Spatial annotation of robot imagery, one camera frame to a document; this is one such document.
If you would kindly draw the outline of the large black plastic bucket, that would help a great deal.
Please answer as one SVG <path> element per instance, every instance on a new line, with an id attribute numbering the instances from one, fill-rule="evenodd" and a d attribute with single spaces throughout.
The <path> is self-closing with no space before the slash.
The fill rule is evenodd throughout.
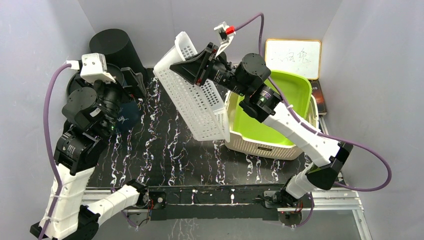
<path id="1" fill-rule="evenodd" d="M 105 56 L 106 62 L 119 68 L 131 68 L 135 73 L 141 73 L 143 78 L 148 77 L 146 68 L 127 32 L 118 28 L 110 28 L 96 33 L 89 41 L 92 53 Z"/>

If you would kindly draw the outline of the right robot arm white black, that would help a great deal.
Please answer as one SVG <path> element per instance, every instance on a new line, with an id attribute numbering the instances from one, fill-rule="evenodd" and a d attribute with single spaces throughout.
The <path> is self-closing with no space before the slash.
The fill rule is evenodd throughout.
<path id="1" fill-rule="evenodd" d="M 261 196 L 266 204 L 295 207 L 305 194 L 333 186 L 353 145 L 325 138 L 293 111 L 282 93 L 267 86 L 271 70 L 260 54 L 248 53 L 233 66 L 210 43 L 200 53 L 169 68 L 191 85 L 202 86 L 210 80 L 242 96 L 239 106 L 250 118 L 279 132 L 309 156 L 309 167 L 290 177 L 280 191 Z"/>

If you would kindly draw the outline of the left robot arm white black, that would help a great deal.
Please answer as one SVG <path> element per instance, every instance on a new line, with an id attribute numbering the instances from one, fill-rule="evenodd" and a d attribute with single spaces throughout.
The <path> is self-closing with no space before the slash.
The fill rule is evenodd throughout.
<path id="1" fill-rule="evenodd" d="M 143 76 L 129 67 L 120 69 L 118 76 L 104 70 L 97 72 L 93 82 L 69 94 L 62 108 L 66 118 L 63 133 L 55 147 L 50 141 L 49 116 L 44 115 L 54 178 L 45 214 L 30 227 L 33 236 L 39 240 L 91 240 L 99 227 L 117 213 L 130 206 L 149 205 L 147 186 L 134 179 L 107 197 L 82 204 L 107 140 L 116 132 L 121 106 L 145 95 Z"/>

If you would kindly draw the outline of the dark blue cylindrical bin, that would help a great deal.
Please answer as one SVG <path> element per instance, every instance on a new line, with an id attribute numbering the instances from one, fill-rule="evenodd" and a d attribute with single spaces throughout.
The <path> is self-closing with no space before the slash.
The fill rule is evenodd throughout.
<path id="1" fill-rule="evenodd" d="M 127 86 L 124 74 L 121 72 L 121 69 L 111 63 L 107 63 L 108 72 L 116 79 L 117 82 L 122 84 L 123 87 Z M 67 96 L 69 96 L 75 90 L 78 90 L 83 87 L 92 88 L 93 86 L 90 83 L 87 83 L 80 77 L 80 72 L 75 73 L 69 80 L 66 88 Z M 139 99 L 122 103 L 117 115 L 117 123 L 115 131 L 117 133 L 124 133 L 130 131 L 141 119 L 142 113 L 139 109 Z"/>

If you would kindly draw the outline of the green perforated plastic basket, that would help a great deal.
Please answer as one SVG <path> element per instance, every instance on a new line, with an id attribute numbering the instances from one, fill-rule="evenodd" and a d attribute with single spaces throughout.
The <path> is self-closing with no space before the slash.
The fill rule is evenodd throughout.
<path id="1" fill-rule="evenodd" d="M 192 85 L 170 69 L 171 64 L 197 54 L 190 37 L 180 32 L 174 46 L 154 66 L 153 73 L 197 141 L 230 140 L 229 119 L 214 83 Z"/>

